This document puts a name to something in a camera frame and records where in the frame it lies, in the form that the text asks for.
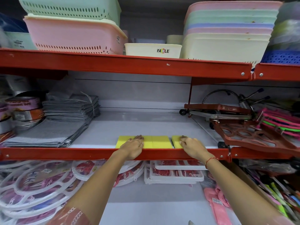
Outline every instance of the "white shelf surface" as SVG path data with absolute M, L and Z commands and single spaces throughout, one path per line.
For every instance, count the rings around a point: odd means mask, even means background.
M 217 225 L 201 185 L 136 182 L 113 188 L 100 225 Z M 233 225 L 241 225 L 230 209 Z
M 197 122 L 187 115 L 165 112 L 102 112 L 71 148 L 115 148 L 119 136 L 185 135 L 201 140 L 206 148 L 218 148 L 222 138 L 209 128 L 204 118 Z

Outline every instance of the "stacked plastic baskets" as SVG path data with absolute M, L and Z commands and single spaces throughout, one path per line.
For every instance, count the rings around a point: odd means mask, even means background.
M 39 50 L 123 54 L 118 0 L 19 0 Z
M 300 2 L 284 3 L 279 9 L 262 62 L 300 64 Z
M 213 1 L 192 4 L 184 21 L 181 58 L 252 63 L 263 57 L 278 1 Z

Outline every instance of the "pink plastic basket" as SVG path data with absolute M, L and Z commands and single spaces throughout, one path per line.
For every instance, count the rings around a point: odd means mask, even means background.
M 127 36 L 110 20 L 87 20 L 29 14 L 24 21 L 39 50 L 123 54 Z
M 267 34 L 272 33 L 272 28 L 246 28 L 246 27 L 194 27 L 184 34 L 186 37 L 192 33 L 236 33 L 236 34 Z
M 185 15 L 185 21 L 189 14 L 197 10 L 218 10 L 218 9 L 261 9 L 278 10 L 282 6 L 281 1 L 201 1 L 189 6 Z

